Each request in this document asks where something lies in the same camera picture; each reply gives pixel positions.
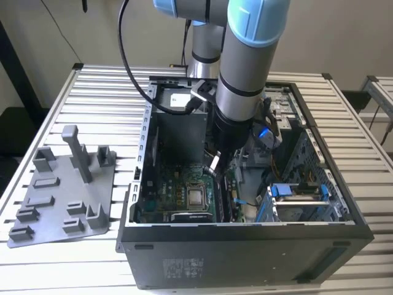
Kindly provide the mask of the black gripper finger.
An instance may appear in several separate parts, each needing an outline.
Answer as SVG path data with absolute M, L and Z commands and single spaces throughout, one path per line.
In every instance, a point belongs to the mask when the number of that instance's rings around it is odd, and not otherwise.
M 204 172 L 214 179 L 221 179 L 225 170 L 224 156 L 220 151 L 216 153 L 208 160 L 208 163 L 204 166 Z
M 227 174 L 227 171 L 231 169 L 233 158 L 236 151 L 225 151 L 223 157 L 223 176 Z

